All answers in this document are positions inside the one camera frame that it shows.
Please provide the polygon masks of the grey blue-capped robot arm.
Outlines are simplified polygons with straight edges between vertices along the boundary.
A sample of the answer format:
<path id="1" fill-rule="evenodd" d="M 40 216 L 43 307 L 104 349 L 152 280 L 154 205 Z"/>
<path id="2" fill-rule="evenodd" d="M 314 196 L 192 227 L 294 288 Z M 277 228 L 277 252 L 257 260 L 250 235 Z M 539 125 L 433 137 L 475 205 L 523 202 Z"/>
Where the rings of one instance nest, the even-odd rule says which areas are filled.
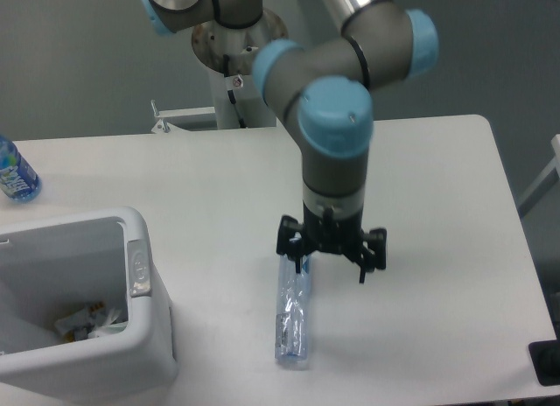
<path id="1" fill-rule="evenodd" d="M 432 69 L 436 26 L 393 0 L 323 0 L 339 36 L 311 50 L 270 30 L 263 0 L 141 0 L 154 29 L 207 26 L 210 60 L 224 77 L 250 75 L 302 155 L 304 218 L 284 216 L 276 251 L 296 265 L 314 252 L 342 255 L 362 275 L 386 266 L 387 232 L 362 229 L 371 94 Z"/>

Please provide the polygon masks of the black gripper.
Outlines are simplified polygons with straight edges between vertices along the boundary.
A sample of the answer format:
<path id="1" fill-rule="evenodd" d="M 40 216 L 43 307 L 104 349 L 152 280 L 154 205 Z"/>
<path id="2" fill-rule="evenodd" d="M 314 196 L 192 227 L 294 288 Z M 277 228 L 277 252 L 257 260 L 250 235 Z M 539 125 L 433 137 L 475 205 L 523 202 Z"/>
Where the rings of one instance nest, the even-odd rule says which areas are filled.
<path id="1" fill-rule="evenodd" d="M 276 253 L 295 263 L 295 272 L 302 272 L 303 258 L 315 251 L 347 255 L 360 269 L 359 284 L 366 275 L 387 267 L 388 230 L 385 227 L 364 231 L 361 228 L 363 210 L 345 219 L 319 217 L 306 206 L 304 223 L 289 215 L 280 220 L 276 238 Z"/>

